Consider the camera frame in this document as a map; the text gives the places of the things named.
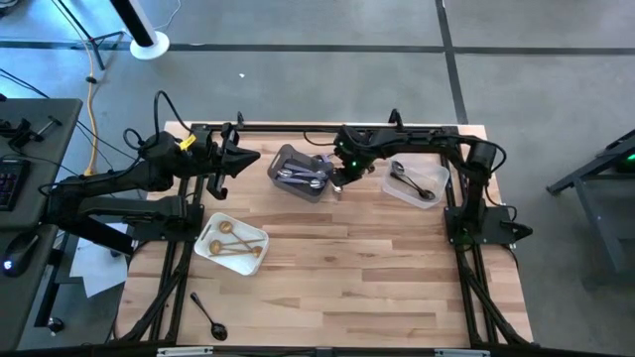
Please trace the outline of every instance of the white container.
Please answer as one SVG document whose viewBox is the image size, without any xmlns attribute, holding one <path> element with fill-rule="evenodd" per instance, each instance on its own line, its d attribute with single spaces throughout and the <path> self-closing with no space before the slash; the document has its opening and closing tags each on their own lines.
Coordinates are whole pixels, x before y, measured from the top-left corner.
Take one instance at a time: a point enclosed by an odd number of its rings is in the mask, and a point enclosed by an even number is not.
<svg viewBox="0 0 635 357">
<path fill-rule="evenodd" d="M 256 258 L 251 254 L 241 254 L 226 257 L 215 257 L 211 255 L 211 253 L 209 252 L 209 245 L 213 240 L 219 240 L 223 244 L 240 242 L 231 233 L 225 234 L 218 231 L 218 223 L 222 221 L 231 222 L 231 224 L 233 225 L 234 234 L 236 234 L 244 241 L 264 239 L 261 242 L 247 243 L 251 248 L 262 247 L 260 256 Z M 246 247 L 242 244 L 232 244 L 229 247 L 231 249 L 246 249 Z M 243 276 L 252 276 L 255 275 L 256 272 L 258 272 L 258 268 L 260 268 L 260 264 L 262 264 L 262 261 L 265 259 L 265 254 L 267 253 L 268 249 L 269 235 L 267 235 L 267 232 L 258 228 L 254 228 L 246 223 L 243 223 L 220 212 L 214 213 L 209 218 L 207 224 L 205 224 L 205 227 L 203 228 L 202 232 L 196 239 L 196 243 L 194 244 L 194 251 L 203 258 L 209 259 L 210 261 L 220 264 L 221 266 L 231 269 L 232 271 Z"/>
</svg>

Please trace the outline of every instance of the cable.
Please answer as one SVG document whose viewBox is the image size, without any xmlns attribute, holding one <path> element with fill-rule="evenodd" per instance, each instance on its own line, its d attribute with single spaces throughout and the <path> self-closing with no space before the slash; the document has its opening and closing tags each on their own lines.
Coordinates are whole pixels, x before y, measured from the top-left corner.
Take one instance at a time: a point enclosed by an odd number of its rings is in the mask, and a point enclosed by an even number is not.
<svg viewBox="0 0 635 357">
<path fill-rule="evenodd" d="M 101 142 L 102 144 L 104 144 L 105 146 L 107 146 L 108 148 L 116 151 L 117 153 L 127 157 L 130 160 L 135 160 L 134 157 L 122 152 L 121 150 L 117 149 L 116 147 L 110 145 L 109 143 L 107 143 L 105 140 L 102 140 L 101 138 L 99 138 L 98 136 L 96 136 L 93 132 L 90 131 L 90 129 L 88 129 L 82 122 L 77 120 L 77 124 L 80 125 L 82 128 L 84 128 L 90 135 L 92 135 L 95 139 L 97 139 L 99 142 Z"/>
<path fill-rule="evenodd" d="M 166 98 L 166 100 L 168 101 L 168 104 L 170 105 L 170 108 L 172 109 L 172 112 L 177 117 L 177 120 L 179 121 L 181 126 L 186 128 L 186 130 L 191 134 L 191 129 L 186 125 L 186 123 L 184 123 L 183 119 L 181 119 L 181 115 L 179 115 L 179 112 L 177 111 L 177 108 L 175 108 L 175 105 L 172 103 L 172 100 L 170 100 L 170 96 L 168 96 L 168 93 L 166 93 L 164 90 L 159 90 L 159 91 L 157 91 L 157 93 L 155 93 L 155 102 L 154 102 L 155 134 L 156 134 L 156 136 L 155 136 L 155 142 L 154 142 L 154 144 L 152 144 L 153 147 L 159 143 L 159 97 L 161 95 L 163 95 L 163 97 Z"/>
<path fill-rule="evenodd" d="M 122 171 L 121 173 L 112 176 L 112 177 L 107 177 L 107 178 L 101 178 L 101 179 L 96 179 L 94 181 L 92 181 L 91 183 L 98 183 L 98 182 L 104 182 L 104 181 L 108 181 L 108 180 L 116 180 L 121 178 L 122 176 L 130 173 L 132 171 L 132 169 L 135 168 L 135 166 L 137 165 L 137 163 L 139 163 L 139 161 L 141 160 L 141 157 L 137 157 L 137 159 L 135 159 L 135 161 L 130 164 L 130 166 Z M 53 183 L 45 183 L 45 184 L 41 184 L 40 186 L 38 186 L 38 192 L 46 197 L 49 196 L 48 193 L 42 191 L 42 188 L 44 187 L 53 187 L 53 186 L 58 186 L 58 185 L 83 185 L 84 182 L 53 182 Z"/>
<path fill-rule="evenodd" d="M 494 200 L 492 199 L 492 197 L 490 197 L 490 196 L 489 196 L 489 190 L 488 190 L 488 187 L 486 187 L 486 188 L 485 188 L 485 196 L 487 197 L 487 200 L 488 200 L 491 204 L 493 204 L 493 205 L 495 205 L 495 206 L 497 206 L 497 207 L 504 207 L 504 208 L 509 208 L 509 209 L 513 210 L 513 211 L 514 211 L 514 214 L 512 215 L 512 222 L 516 220 L 516 216 L 518 215 L 518 209 L 517 209 L 515 206 L 513 206 L 513 205 L 507 205 L 507 204 L 500 204 L 500 203 L 496 203 L 496 202 L 494 202 Z"/>
<path fill-rule="evenodd" d="M 516 257 L 516 253 L 514 253 L 514 251 L 507 244 L 501 244 L 500 246 L 503 247 L 503 249 L 505 249 L 509 253 L 511 253 L 512 258 L 514 258 L 514 263 L 516 263 L 516 270 L 520 270 L 520 266 L 518 265 L 518 257 Z"/>
<path fill-rule="evenodd" d="M 2 157 L 0 157 L 0 162 L 1 162 L 1 161 L 3 161 L 5 158 L 8 158 L 8 157 L 14 157 L 14 158 L 16 158 L 16 159 L 22 159 L 22 160 L 25 160 L 25 158 L 27 158 L 27 159 L 32 159 L 32 160 L 39 160 L 39 161 L 43 161 L 43 162 L 46 162 L 46 163 L 49 163 L 49 164 L 53 164 L 53 165 L 57 166 L 58 168 L 62 168 L 62 169 L 64 169 L 64 170 L 68 171 L 69 173 L 71 173 L 71 174 L 73 174 L 73 175 L 77 176 L 77 173 L 76 173 L 76 172 L 74 172 L 73 170 L 71 170 L 71 169 L 67 168 L 66 166 L 64 166 L 64 165 L 62 165 L 62 164 L 58 164 L 58 163 L 56 163 L 56 162 L 54 162 L 54 161 L 51 161 L 51 160 L 49 160 L 49 159 L 43 159 L 43 158 L 33 157 L 33 156 L 26 155 L 26 154 L 22 154 L 22 153 L 19 153 L 19 154 L 6 154 L 6 155 L 3 155 Z"/>
<path fill-rule="evenodd" d="M 166 31 L 168 31 L 168 29 L 170 29 L 170 25 L 172 24 L 172 20 L 175 18 L 175 15 L 177 15 L 177 13 L 179 12 L 179 10 L 181 10 L 181 6 L 183 5 L 181 3 L 181 0 L 177 0 L 179 2 L 179 6 L 177 7 L 177 10 L 175 10 L 175 12 L 172 13 L 172 15 L 170 16 L 170 20 L 168 20 L 167 23 L 157 26 L 156 28 L 154 28 L 154 30 L 159 30 L 162 27 L 166 28 Z"/>
<path fill-rule="evenodd" d="M 106 156 L 105 156 L 105 155 L 103 155 L 103 153 L 101 152 L 101 150 L 97 149 L 97 147 L 95 147 L 95 146 L 94 146 L 94 144 L 93 144 L 93 143 L 92 143 L 92 141 L 90 140 L 90 137 L 88 137 L 88 134 L 86 134 L 86 133 L 83 131 L 83 129 L 81 129 L 81 127 L 80 127 L 80 126 L 78 126 L 78 127 L 76 127 L 76 128 L 77 128 L 77 129 L 79 129 L 79 132 L 80 132 L 81 134 L 83 134 L 84 138 L 86 138 L 86 140 L 88 141 L 88 143 L 90 144 L 90 146 L 92 146 L 92 147 L 93 147 L 93 148 L 97 151 L 97 153 L 99 153 L 99 155 L 101 155 L 101 157 L 102 157 L 102 158 L 103 158 L 103 160 L 106 162 L 106 164 L 108 164 L 108 166 L 110 167 L 110 169 L 111 169 L 112 171 L 114 171 L 114 170 L 115 170 L 115 168 L 112 166 L 112 164 L 110 164 L 110 161 L 108 160 L 108 158 L 106 158 Z"/>
<path fill-rule="evenodd" d="M 132 143 L 130 143 L 128 141 L 128 133 L 132 133 L 134 136 L 137 137 L 137 144 L 139 144 L 138 147 L 132 145 Z M 126 145 L 128 146 L 128 148 L 135 150 L 135 151 L 139 151 L 141 149 L 141 147 L 144 145 L 144 141 L 143 139 L 141 139 L 141 135 L 139 135 L 139 133 L 132 129 L 132 128 L 128 128 L 126 130 L 123 131 L 123 141 L 126 143 Z"/>
<path fill-rule="evenodd" d="M 0 68 L 0 71 L 2 71 L 3 73 L 6 73 L 6 74 L 0 74 L 0 76 L 4 77 L 4 78 L 6 78 L 6 79 L 9 79 L 9 80 L 11 80 L 12 82 L 14 82 L 14 83 L 16 83 L 16 84 L 20 85 L 21 87 L 23 87 L 23 88 L 27 88 L 27 89 L 29 89 L 29 90 L 32 90 L 32 91 L 34 91 L 34 92 L 36 92 L 36 93 L 38 93 L 38 94 L 42 95 L 43 97 L 45 97 L 45 98 L 49 99 L 49 97 L 48 97 L 48 95 L 47 95 L 47 94 L 45 94 L 44 92 L 42 92 L 40 89 L 38 89 L 38 88 L 34 87 L 33 85 L 29 84 L 28 82 L 26 82 L 26 81 L 24 81 L 24 80 L 22 80 L 22 79 L 20 79 L 20 78 L 16 77 L 15 75 L 13 75 L 13 74 L 9 73 L 8 71 L 6 71 L 6 70 L 4 70 L 4 69 L 2 69 L 2 68 Z"/>
<path fill-rule="evenodd" d="M 66 13 L 62 10 L 62 8 L 60 8 L 60 6 L 58 5 L 58 3 L 55 0 L 51 0 L 51 2 L 53 3 L 53 5 L 56 6 L 56 8 L 58 8 L 58 11 L 60 11 L 60 13 L 66 19 L 68 24 L 77 33 L 77 36 L 81 40 L 81 44 L 83 45 L 84 49 L 86 50 L 86 54 L 88 55 L 88 61 L 90 63 L 90 73 L 88 74 L 88 77 L 86 78 L 86 81 L 88 82 L 88 98 L 86 100 L 86 102 L 87 102 L 86 108 L 87 108 L 87 112 L 88 112 L 88 117 L 90 118 L 90 125 L 92 126 L 92 132 L 95 134 L 95 137 L 92 139 L 93 148 L 92 148 L 92 151 L 90 153 L 90 162 L 88 163 L 88 167 L 84 171 L 85 175 L 90 176 L 90 175 L 94 175 L 95 174 L 95 163 L 97 161 L 97 150 L 96 150 L 96 148 L 97 148 L 97 137 L 96 137 L 96 135 L 97 135 L 97 122 L 95 121 L 94 114 L 92 112 L 92 84 L 96 83 L 97 81 L 93 77 L 92 55 L 90 54 L 90 51 L 88 50 L 88 45 L 86 44 L 86 40 L 83 38 L 83 36 L 79 32 L 79 30 L 77 29 L 75 24 L 68 18 Z"/>
<path fill-rule="evenodd" d="M 302 132 L 302 136 L 304 136 L 305 140 L 311 145 L 315 145 L 315 146 L 333 146 L 333 145 L 335 145 L 334 143 L 316 143 L 316 142 L 313 142 L 313 141 L 309 140 L 309 138 L 307 137 L 307 131 L 306 130 L 304 132 Z"/>
</svg>

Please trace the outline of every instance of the metal bracket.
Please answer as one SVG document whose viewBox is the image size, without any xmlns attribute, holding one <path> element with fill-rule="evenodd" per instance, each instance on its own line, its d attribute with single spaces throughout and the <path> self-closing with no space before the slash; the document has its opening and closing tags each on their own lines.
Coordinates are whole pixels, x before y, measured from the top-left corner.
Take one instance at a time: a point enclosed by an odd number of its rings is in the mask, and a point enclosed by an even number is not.
<svg viewBox="0 0 635 357">
<path fill-rule="evenodd" d="M 171 347 L 159 348 L 157 357 L 196 357 L 211 356 L 213 354 L 213 346 L 209 347 Z"/>
<path fill-rule="evenodd" d="M 461 349 L 436 349 L 435 357 L 489 357 L 489 351 L 461 350 Z"/>
</svg>

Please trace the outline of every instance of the black cable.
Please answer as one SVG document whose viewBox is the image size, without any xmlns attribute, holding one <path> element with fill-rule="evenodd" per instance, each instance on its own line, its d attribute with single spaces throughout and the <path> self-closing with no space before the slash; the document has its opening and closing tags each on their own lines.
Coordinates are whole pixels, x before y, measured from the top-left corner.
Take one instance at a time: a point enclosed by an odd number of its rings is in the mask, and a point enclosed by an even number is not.
<svg viewBox="0 0 635 357">
<path fill-rule="evenodd" d="M 134 136 L 137 137 L 137 144 L 139 144 L 138 147 L 132 145 L 132 143 L 130 143 L 130 141 L 128 141 L 128 133 L 132 133 Z M 145 144 L 143 139 L 141 139 L 141 135 L 139 135 L 139 132 L 137 132 L 136 130 L 134 130 L 132 128 L 128 128 L 128 129 L 123 131 L 123 141 L 126 143 L 128 148 L 130 148 L 132 150 L 135 150 L 135 151 L 139 151 L 141 149 L 141 146 L 143 146 Z"/>
<path fill-rule="evenodd" d="M 47 94 L 45 94 L 42 90 L 40 90 L 40 89 L 36 88 L 35 86 L 31 85 L 31 84 L 30 84 L 29 82 L 27 82 L 26 80 L 23 80 L 23 79 L 18 78 L 17 76 L 15 76 L 15 75 L 13 75 L 13 74 L 9 73 L 8 71 L 6 71 L 6 70 L 5 70 L 5 69 L 3 69 L 3 68 L 0 68 L 0 71 L 4 73 L 4 75 L 2 75 L 3 77 L 5 77 L 5 78 L 7 78 L 7 79 L 9 79 L 9 80 L 11 80 L 11 81 L 13 81 L 14 83 L 16 83 L 16 84 L 18 84 L 18 85 L 20 85 L 20 86 L 22 86 L 22 87 L 25 87 L 25 88 L 27 88 L 27 89 L 31 89 L 31 90 L 33 90 L 34 92 L 36 92 L 36 93 L 38 93 L 38 94 L 42 95 L 43 97 L 45 97 L 45 98 L 47 98 L 47 99 L 49 98 L 49 97 L 48 97 L 48 95 L 47 95 Z"/>
<path fill-rule="evenodd" d="M 331 145 L 335 145 L 334 143 L 315 143 L 315 142 L 309 140 L 309 138 L 307 137 L 307 131 L 302 132 L 302 135 L 305 137 L 305 140 L 311 145 L 315 145 L 315 146 L 331 146 Z"/>
<path fill-rule="evenodd" d="M 99 150 L 99 149 L 97 148 L 97 146 L 96 146 L 96 145 L 94 145 L 94 144 L 92 143 L 92 140 L 90 140 L 90 137 L 88 137 L 88 134 L 84 133 L 83 129 L 81 129 L 81 127 L 80 127 L 80 126 L 78 126 L 78 127 L 76 127 L 76 128 L 77 128 L 77 129 L 79 129 L 79 132 L 80 132 L 80 133 L 84 136 L 84 138 L 86 138 L 86 140 L 88 141 L 88 143 L 90 144 L 90 146 L 91 146 L 91 147 L 93 147 L 93 148 L 97 151 L 97 153 L 99 153 L 99 155 L 101 155 L 101 157 L 102 157 L 102 158 L 103 158 L 103 160 L 106 162 L 106 164 L 108 164 L 108 166 L 110 167 L 110 169 L 111 169 L 112 171 L 114 171 L 114 170 L 115 170 L 115 168 L 112 166 L 112 164 L 110 164 L 110 161 L 108 160 L 108 158 L 106 158 L 106 156 L 105 156 L 105 155 L 103 155 L 103 153 L 101 152 L 101 150 Z"/>
<path fill-rule="evenodd" d="M 179 112 L 177 111 L 177 108 L 175 108 L 175 105 L 172 103 L 172 100 L 170 100 L 170 96 L 168 96 L 168 93 L 166 93 L 164 90 L 159 90 L 157 91 L 157 93 L 155 94 L 155 105 L 154 105 L 154 113 L 155 113 L 155 143 L 153 144 L 153 146 L 157 145 L 157 143 L 159 143 L 159 97 L 162 96 L 164 98 L 166 98 L 166 101 L 168 101 L 168 105 L 170 105 L 170 108 L 172 109 L 172 112 L 175 114 L 175 116 L 177 117 L 177 120 L 179 121 L 179 123 L 181 124 L 181 126 L 183 126 L 184 128 L 186 128 L 186 130 L 191 134 L 191 129 L 186 125 L 186 123 L 183 121 L 183 119 L 181 119 L 181 115 L 179 115 Z"/>
<path fill-rule="evenodd" d="M 140 160 L 141 160 L 141 157 L 137 157 L 137 159 L 135 159 L 135 161 L 132 164 L 130 164 L 130 166 L 126 170 L 122 171 L 121 173 L 119 173 L 119 174 L 117 174 L 115 176 L 112 176 L 112 177 L 96 179 L 96 180 L 93 180 L 91 183 L 98 183 L 98 182 L 104 182 L 104 181 L 108 181 L 108 180 L 112 180 L 112 179 L 113 180 L 119 179 L 122 176 L 130 173 L 132 171 L 132 169 L 134 169 L 134 167 L 137 165 L 137 163 L 139 163 Z M 44 191 L 42 191 L 42 188 L 44 188 L 44 187 L 53 187 L 53 186 L 58 186 L 58 185 L 82 185 L 82 184 L 84 184 L 84 182 L 53 182 L 53 183 L 45 183 L 45 184 L 41 184 L 40 186 L 38 186 L 38 192 L 41 193 L 42 195 L 48 197 L 49 194 L 44 192 Z"/>
<path fill-rule="evenodd" d="M 32 160 L 40 160 L 40 161 L 43 161 L 43 162 L 47 162 L 47 163 L 53 164 L 53 165 L 57 166 L 58 168 L 62 168 L 62 169 L 64 169 L 64 170 L 68 171 L 69 173 L 71 173 L 71 174 L 73 174 L 73 175 L 75 175 L 75 176 L 77 176 L 77 175 L 78 175 L 76 172 L 74 172 L 73 170 L 71 170 L 71 169 L 67 168 L 66 166 L 64 166 L 64 165 L 62 165 L 62 164 L 58 164 L 58 163 L 56 163 L 56 162 L 54 162 L 54 161 L 51 161 L 51 160 L 49 160 L 49 159 L 43 159 L 43 158 L 33 157 L 33 156 L 26 155 L 26 154 L 22 154 L 22 153 L 19 153 L 19 152 L 18 152 L 18 153 L 16 153 L 16 154 L 6 154 L 6 155 L 3 155 L 2 157 L 0 157 L 0 162 L 1 162 L 2 160 L 4 160 L 5 158 L 7 158 L 7 157 L 14 157 L 14 159 L 22 159 L 22 160 L 25 160 L 25 158 L 27 158 L 27 159 L 32 159 Z"/>
<path fill-rule="evenodd" d="M 512 214 L 512 222 L 516 220 L 516 216 L 518 215 L 518 209 L 517 209 L 515 206 L 513 206 L 513 205 L 507 205 L 507 204 L 500 204 L 500 203 L 496 203 L 496 202 L 494 202 L 494 201 L 492 200 L 492 197 L 490 197 L 490 196 L 489 196 L 489 190 L 488 190 L 488 187 L 486 187 L 486 188 L 485 188 L 485 196 L 487 197 L 487 200 L 488 200 L 491 204 L 493 204 L 493 205 L 495 205 L 495 206 L 497 206 L 497 207 L 504 207 L 504 208 L 509 208 L 509 209 L 513 210 L 513 211 L 514 211 L 514 213 Z"/>
<path fill-rule="evenodd" d="M 86 126 L 85 126 L 82 122 L 77 121 L 77 124 L 79 124 L 82 128 L 84 128 L 85 130 L 87 130 L 87 131 L 88 131 L 88 133 L 89 133 L 90 135 L 92 135 L 95 139 L 97 139 L 100 143 L 104 144 L 104 145 L 105 145 L 105 146 L 107 146 L 108 148 L 110 148 L 110 149 L 112 149 L 112 150 L 116 151 L 117 153 L 119 153 L 119 154 L 121 154 L 121 155 L 123 155 L 123 156 L 125 156 L 125 157 L 129 158 L 130 160 L 135 160 L 135 158 L 134 158 L 134 157 L 132 157 L 132 156 L 130 156 L 130 155 L 128 155 L 128 154 L 126 154 L 126 153 L 122 152 L 121 150 L 119 150 L 119 149 L 117 149 L 116 147 L 114 147 L 114 146 L 110 145 L 109 143 L 107 143 L 105 140 L 102 140 L 101 138 L 99 138 L 98 136 L 96 136 L 96 135 L 95 135 L 95 134 L 94 134 L 94 133 L 93 133 L 90 129 L 88 129 L 88 127 L 86 127 Z"/>
<path fill-rule="evenodd" d="M 514 251 L 507 244 L 501 244 L 500 246 L 503 247 L 503 249 L 505 249 L 509 253 L 511 253 L 512 258 L 514 258 L 514 263 L 516 263 L 516 270 L 520 270 L 520 266 L 518 265 L 518 258 L 516 257 L 516 253 L 514 253 Z"/>
</svg>

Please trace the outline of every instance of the white stand base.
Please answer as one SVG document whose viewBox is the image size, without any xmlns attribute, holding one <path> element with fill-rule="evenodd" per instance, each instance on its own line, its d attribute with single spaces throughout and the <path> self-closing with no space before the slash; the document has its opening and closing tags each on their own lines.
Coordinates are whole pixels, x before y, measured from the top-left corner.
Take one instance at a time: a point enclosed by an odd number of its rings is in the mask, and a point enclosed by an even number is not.
<svg viewBox="0 0 635 357">
<path fill-rule="evenodd" d="M 157 41 L 150 47 L 143 48 L 133 40 L 130 44 L 130 53 L 138 60 L 153 60 L 160 57 L 168 51 L 170 47 L 170 39 L 166 34 L 159 31 L 156 32 Z"/>
</svg>

